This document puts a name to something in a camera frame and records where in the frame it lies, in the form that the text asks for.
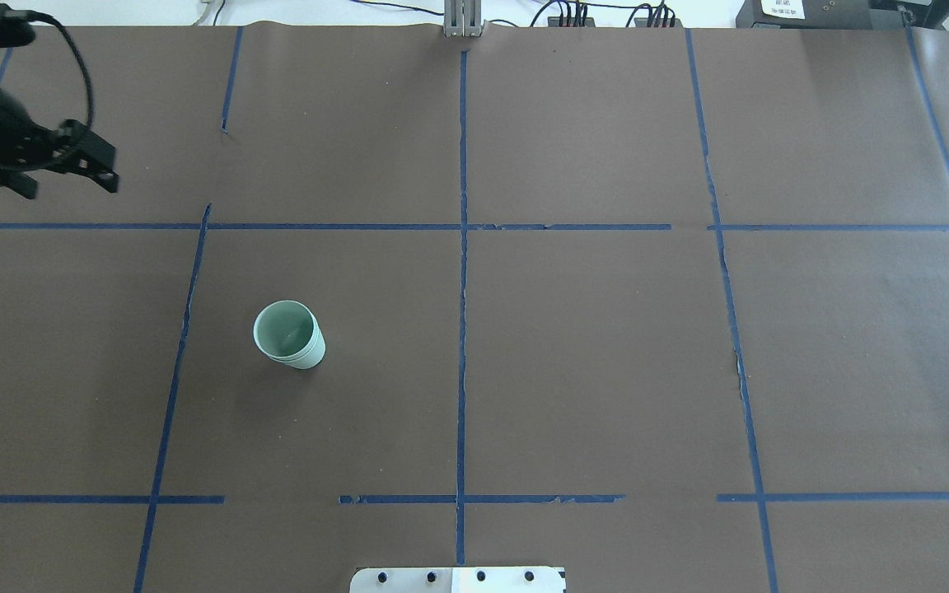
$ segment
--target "light green cup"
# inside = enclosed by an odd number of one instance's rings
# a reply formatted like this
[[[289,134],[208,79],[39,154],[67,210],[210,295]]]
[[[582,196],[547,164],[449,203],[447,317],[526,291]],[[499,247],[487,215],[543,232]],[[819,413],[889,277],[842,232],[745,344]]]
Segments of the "light green cup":
[[[255,346],[270,360],[312,368],[325,357],[325,337],[317,318],[299,301],[276,301],[255,318]]]

